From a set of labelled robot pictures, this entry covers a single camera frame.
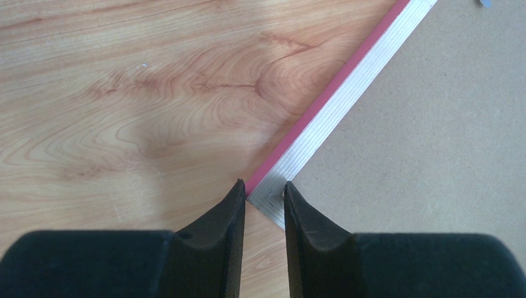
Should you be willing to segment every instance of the red strip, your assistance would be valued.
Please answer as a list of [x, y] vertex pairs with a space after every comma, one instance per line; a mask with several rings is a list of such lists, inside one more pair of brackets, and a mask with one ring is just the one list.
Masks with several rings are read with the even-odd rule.
[[334, 79], [327, 85], [325, 90], [318, 96], [312, 105], [300, 117], [298, 122], [286, 134], [281, 142], [274, 148], [267, 159], [259, 166], [256, 172], [250, 177], [246, 183], [247, 196], [256, 188], [256, 186], [263, 180], [265, 175], [278, 162], [285, 151], [292, 145], [294, 140], [301, 134], [305, 127], [311, 122], [312, 118], [321, 110], [321, 108], [328, 102], [331, 96], [336, 92], [338, 87], [345, 81], [354, 68], [362, 61], [364, 56], [369, 52], [373, 45], [384, 34], [385, 30], [393, 23], [393, 21], [400, 15], [402, 10], [408, 5], [410, 0], [398, 0], [393, 7], [382, 18], [380, 23], [375, 27], [373, 32], [363, 41], [358, 50], [352, 55], [349, 61], [336, 74]]

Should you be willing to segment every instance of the white edge strip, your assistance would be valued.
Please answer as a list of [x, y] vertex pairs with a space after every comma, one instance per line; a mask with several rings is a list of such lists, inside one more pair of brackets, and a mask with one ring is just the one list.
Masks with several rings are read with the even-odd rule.
[[282, 193], [365, 92], [437, 0], [411, 0], [257, 185], [248, 201], [285, 228]]

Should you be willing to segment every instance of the wood surface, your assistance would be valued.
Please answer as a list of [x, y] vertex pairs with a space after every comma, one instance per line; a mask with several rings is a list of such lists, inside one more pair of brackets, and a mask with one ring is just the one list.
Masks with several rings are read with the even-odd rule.
[[[0, 0], [0, 255], [44, 228], [172, 229], [247, 180], [394, 0]], [[247, 207], [242, 297], [288, 297]]]

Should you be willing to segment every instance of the pink edge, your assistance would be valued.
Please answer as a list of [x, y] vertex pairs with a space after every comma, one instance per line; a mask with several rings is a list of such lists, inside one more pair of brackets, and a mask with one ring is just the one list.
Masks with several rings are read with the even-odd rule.
[[298, 122], [294, 124], [292, 129], [283, 137], [281, 142], [274, 148], [272, 153], [267, 159], [259, 166], [254, 172], [252, 177], [246, 183], [246, 194], [247, 196], [252, 193], [256, 186], [263, 180], [265, 175], [272, 169], [272, 167], [278, 162], [285, 151], [292, 145], [296, 138], [301, 134], [309, 122], [314, 116], [321, 110], [321, 108], [328, 102], [331, 96], [336, 92], [338, 87], [345, 81], [350, 75], [354, 68], [362, 61], [365, 55], [373, 47], [373, 45], [380, 39], [387, 28], [393, 23], [393, 21], [400, 15], [402, 10], [408, 5], [410, 0], [398, 0], [393, 7], [387, 12], [382, 18], [380, 23], [374, 28], [373, 32], [363, 41], [359, 46], [358, 50], [351, 56], [349, 61], [342, 67], [342, 69], [336, 74], [334, 79], [327, 85], [325, 90], [316, 98], [312, 105], [305, 111], [300, 117]]

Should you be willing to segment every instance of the wooden table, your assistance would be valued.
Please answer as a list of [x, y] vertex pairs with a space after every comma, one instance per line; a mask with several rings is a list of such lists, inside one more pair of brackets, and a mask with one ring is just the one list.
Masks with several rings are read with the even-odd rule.
[[[0, 253], [172, 229], [248, 179], [394, 0], [0, 0]], [[242, 297], [288, 297], [247, 207]]]

